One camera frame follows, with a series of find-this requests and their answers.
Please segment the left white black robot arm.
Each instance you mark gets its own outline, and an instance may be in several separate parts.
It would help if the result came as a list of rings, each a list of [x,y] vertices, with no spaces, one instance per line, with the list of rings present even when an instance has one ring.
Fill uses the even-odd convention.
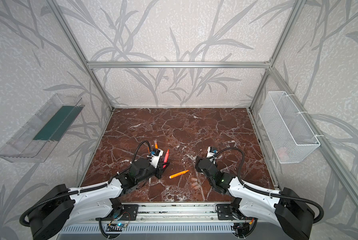
[[[152,177],[160,179],[168,163],[140,158],[108,181],[81,188],[55,186],[20,217],[34,240],[48,240],[63,228],[89,219],[106,218],[120,207],[119,197]]]

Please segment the pink highlighter pair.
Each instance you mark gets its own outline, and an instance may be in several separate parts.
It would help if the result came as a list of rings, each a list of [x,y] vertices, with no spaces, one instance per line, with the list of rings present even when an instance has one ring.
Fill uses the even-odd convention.
[[[164,165],[163,165],[163,168],[165,168],[167,166],[167,162],[168,162],[168,158],[169,158],[169,153],[170,153],[170,150],[167,150],[166,154],[165,154],[165,157],[164,157]]]

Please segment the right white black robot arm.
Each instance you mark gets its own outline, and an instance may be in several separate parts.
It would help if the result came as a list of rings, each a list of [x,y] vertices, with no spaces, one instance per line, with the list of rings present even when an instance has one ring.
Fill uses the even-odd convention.
[[[218,170],[208,158],[197,158],[197,172],[203,174],[212,189],[234,198],[232,215],[238,219],[259,219],[274,224],[293,240],[308,240],[314,221],[320,220],[311,209],[315,202],[300,198],[293,190],[265,189]]]

